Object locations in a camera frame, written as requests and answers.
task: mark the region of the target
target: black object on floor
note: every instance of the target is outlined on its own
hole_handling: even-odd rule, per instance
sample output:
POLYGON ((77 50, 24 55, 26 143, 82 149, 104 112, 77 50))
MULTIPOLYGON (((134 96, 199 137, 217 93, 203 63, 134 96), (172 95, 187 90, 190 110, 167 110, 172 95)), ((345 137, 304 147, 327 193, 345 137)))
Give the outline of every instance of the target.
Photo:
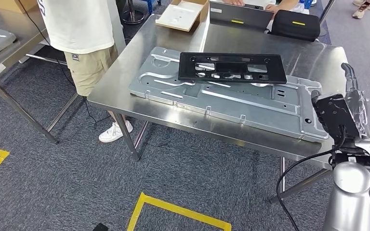
POLYGON ((108 227, 99 223, 93 231, 108 231, 108 227))

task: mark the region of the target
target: cargo shorts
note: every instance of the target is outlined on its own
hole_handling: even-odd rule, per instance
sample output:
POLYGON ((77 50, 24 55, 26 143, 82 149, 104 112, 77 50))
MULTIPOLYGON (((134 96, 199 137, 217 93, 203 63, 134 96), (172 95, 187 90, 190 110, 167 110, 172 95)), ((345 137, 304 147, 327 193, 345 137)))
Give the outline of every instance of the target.
POLYGON ((88 96, 96 83, 117 59, 117 56, 115 45, 88 54, 65 52, 67 67, 76 85, 77 94, 88 96))

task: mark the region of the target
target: shoe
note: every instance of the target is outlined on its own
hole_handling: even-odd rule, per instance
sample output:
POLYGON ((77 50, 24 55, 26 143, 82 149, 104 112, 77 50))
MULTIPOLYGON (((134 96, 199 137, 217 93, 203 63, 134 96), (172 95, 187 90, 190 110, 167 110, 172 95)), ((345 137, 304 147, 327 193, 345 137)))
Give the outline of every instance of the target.
MULTIPOLYGON (((132 125, 128 120, 125 121, 125 126, 127 127, 128 132, 132 132, 132 125)), ((116 122, 114 122, 109 129, 100 134, 98 139, 103 143, 109 143, 116 141, 121 137, 122 137, 121 129, 119 125, 116 122)))
POLYGON ((353 18, 361 19, 364 17, 365 11, 370 10, 370 3, 364 2, 357 11, 352 15, 353 18))

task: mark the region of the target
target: robotic hand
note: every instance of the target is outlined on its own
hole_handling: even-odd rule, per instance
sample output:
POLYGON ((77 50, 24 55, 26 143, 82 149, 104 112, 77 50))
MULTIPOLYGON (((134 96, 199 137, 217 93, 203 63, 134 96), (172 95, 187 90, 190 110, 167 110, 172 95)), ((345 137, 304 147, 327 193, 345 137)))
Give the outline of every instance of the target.
POLYGON ((323 231, 370 231, 370 137, 366 99, 349 64, 346 95, 312 92, 320 123, 339 147, 332 153, 334 187, 323 231))

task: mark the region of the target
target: stainless steel table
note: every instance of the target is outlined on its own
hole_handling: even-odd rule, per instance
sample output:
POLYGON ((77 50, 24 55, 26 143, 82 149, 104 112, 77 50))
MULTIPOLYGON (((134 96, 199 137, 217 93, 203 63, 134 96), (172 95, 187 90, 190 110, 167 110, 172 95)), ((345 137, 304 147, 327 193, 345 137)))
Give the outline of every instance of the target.
MULTIPOLYGON (((31 9, 30 11, 28 11, 28 14, 46 36, 46 28, 39 8, 35 7, 34 9, 31 9)), ((14 33, 17 38, 17 40, 12 45, 0 51, 0 77, 4 73, 4 70, 9 69, 25 55, 31 58, 37 58, 44 61, 57 63, 57 61, 53 59, 27 54, 34 47, 36 47, 36 45, 38 45, 39 42, 43 40, 43 38, 26 14, 15 13, 0 9, 0 29, 14 33)), ((73 103, 77 96, 77 94, 74 94, 69 102, 67 102, 64 108, 60 111, 58 116, 56 116, 53 122, 47 128, 44 128, 0 86, 0 97, 2 97, 8 104, 10 104, 22 117, 28 120, 29 123, 31 123, 31 125, 34 127, 34 129, 36 129, 38 132, 41 132, 53 143, 56 142, 56 139, 49 133, 49 131, 55 126, 55 124, 59 121, 61 116, 66 112, 67 108, 73 103)))
MULTIPOLYGON (((88 101, 93 105, 115 112, 134 159, 139 159, 136 147, 148 122, 279 155, 282 157, 281 171, 284 171, 284 157, 299 160, 331 148, 332 139, 324 143, 311 143, 290 138, 191 112, 174 105, 139 98, 130 94, 128 86, 131 80, 137 77, 137 72, 150 51, 160 46, 177 51, 280 54, 286 74, 318 81, 324 93, 345 93, 345 76, 340 66, 341 63, 347 62, 347 58, 342 47, 272 36, 209 22, 194 26, 188 33, 157 26, 157 18, 157 15, 148 18, 88 97, 88 101), (146 121, 134 143, 121 115, 146 121)), ((298 187, 293 187, 293 191, 330 172, 331 166, 327 156, 310 160, 309 163, 324 170, 309 177, 298 187)))

